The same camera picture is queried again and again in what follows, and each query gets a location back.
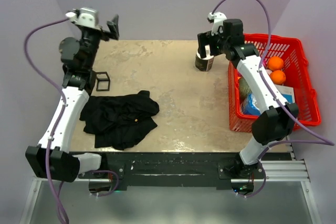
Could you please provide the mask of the black garment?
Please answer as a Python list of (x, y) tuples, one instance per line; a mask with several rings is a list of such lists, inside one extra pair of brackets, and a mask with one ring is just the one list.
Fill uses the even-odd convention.
[(160, 111), (150, 92), (123, 96), (91, 96), (81, 111), (83, 131), (95, 136), (95, 148), (124, 151), (138, 145), (158, 125), (152, 119)]

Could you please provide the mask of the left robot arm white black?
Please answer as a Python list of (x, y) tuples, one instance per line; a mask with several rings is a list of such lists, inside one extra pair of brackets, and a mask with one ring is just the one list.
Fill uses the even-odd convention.
[(71, 155), (70, 141), (79, 115), (95, 87), (93, 63), (101, 41), (119, 39), (119, 15), (107, 21), (108, 30), (95, 25), (92, 15), (67, 13), (81, 31), (81, 38), (67, 37), (59, 44), (63, 64), (62, 85), (57, 85), (36, 66), (33, 69), (60, 93), (60, 101), (45, 134), (36, 146), (29, 146), (25, 156), (35, 175), (49, 181), (73, 182), (80, 174), (91, 172), (97, 178), (108, 174), (109, 165), (97, 153)]

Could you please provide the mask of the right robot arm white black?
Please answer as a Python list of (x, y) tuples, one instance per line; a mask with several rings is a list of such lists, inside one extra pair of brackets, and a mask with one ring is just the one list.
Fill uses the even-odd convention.
[(247, 81), (260, 110), (251, 126), (252, 138), (224, 167), (226, 174), (246, 178), (258, 167), (261, 155), (292, 132), (299, 108), (296, 103), (289, 103), (271, 81), (256, 46), (245, 42), (240, 19), (228, 19), (219, 13), (209, 14), (207, 20), (213, 26), (197, 35), (197, 56), (204, 59), (207, 54), (224, 54)]

